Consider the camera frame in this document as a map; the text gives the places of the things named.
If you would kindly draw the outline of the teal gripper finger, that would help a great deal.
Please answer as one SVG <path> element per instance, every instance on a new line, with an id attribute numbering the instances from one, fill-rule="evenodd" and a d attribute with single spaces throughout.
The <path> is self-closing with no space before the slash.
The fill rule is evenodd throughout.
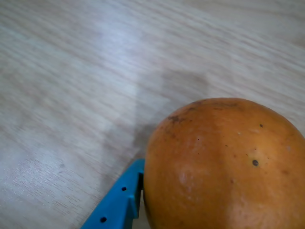
<path id="1" fill-rule="evenodd" d="M 131 229 L 139 217 L 144 159 L 134 161 L 119 177 L 82 229 Z"/>

